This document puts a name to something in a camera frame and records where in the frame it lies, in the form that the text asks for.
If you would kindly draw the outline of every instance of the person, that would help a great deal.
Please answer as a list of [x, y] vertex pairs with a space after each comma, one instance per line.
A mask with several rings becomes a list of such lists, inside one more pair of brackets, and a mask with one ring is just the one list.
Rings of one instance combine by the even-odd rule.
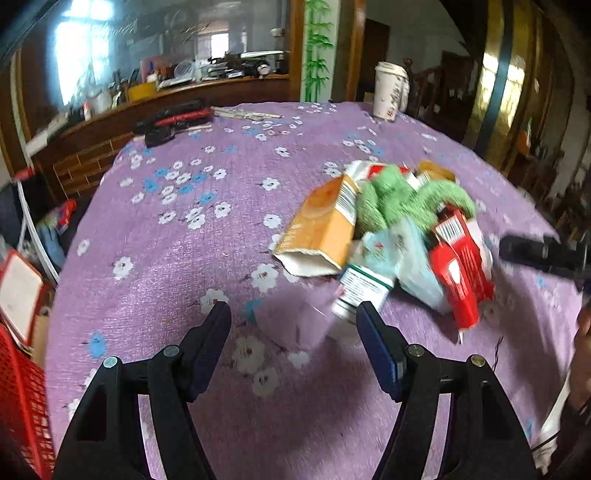
[[591, 478], [591, 308], [581, 310], [577, 324], [570, 394], [560, 416], [557, 447], [546, 477], [549, 480]]

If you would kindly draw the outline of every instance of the white paper cup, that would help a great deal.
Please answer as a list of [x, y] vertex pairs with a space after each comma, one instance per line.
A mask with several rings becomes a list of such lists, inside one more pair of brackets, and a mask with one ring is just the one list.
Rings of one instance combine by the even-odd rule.
[[400, 65], [381, 61], [375, 68], [374, 116], [393, 121], [404, 112], [410, 89], [406, 71]]

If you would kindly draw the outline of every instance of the hand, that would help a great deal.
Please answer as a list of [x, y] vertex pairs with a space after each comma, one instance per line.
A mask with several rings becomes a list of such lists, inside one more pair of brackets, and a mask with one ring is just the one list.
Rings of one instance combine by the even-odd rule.
[[579, 410], [591, 397], [591, 309], [581, 310], [577, 323], [579, 330], [574, 336], [574, 356], [570, 364], [569, 380], [569, 401], [575, 410]]

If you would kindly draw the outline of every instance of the brick pattern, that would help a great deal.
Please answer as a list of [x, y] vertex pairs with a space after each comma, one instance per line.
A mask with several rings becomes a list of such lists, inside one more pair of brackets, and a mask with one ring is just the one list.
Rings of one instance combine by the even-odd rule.
[[61, 189], [69, 199], [92, 194], [133, 134], [124, 134], [69, 155], [53, 165]]

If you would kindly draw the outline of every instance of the blue gripper pad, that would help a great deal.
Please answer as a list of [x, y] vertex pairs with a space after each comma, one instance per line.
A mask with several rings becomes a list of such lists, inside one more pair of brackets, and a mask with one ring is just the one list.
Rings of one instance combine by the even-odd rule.
[[370, 301], [357, 308], [357, 331], [378, 379], [379, 386], [394, 401], [402, 400], [401, 381], [406, 373], [407, 341], [396, 327], [384, 323]]
[[178, 373], [179, 392], [186, 402], [193, 402], [207, 390], [232, 324], [227, 303], [216, 302], [203, 324], [191, 328], [183, 338], [181, 368]]

